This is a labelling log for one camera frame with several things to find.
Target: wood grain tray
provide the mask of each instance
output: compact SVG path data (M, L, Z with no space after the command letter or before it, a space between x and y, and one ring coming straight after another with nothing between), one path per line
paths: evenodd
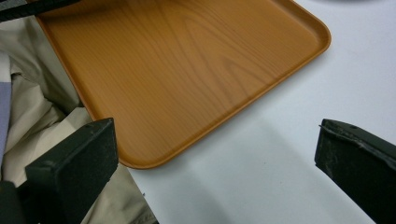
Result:
M82 0L39 22L120 161L161 165L330 45L289 0Z

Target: table surface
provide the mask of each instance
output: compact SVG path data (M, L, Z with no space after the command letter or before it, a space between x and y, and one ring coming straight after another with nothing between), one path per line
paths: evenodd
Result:
M160 223L373 223L314 156L322 119L396 144L396 1L296 2L330 48L172 161L130 170Z

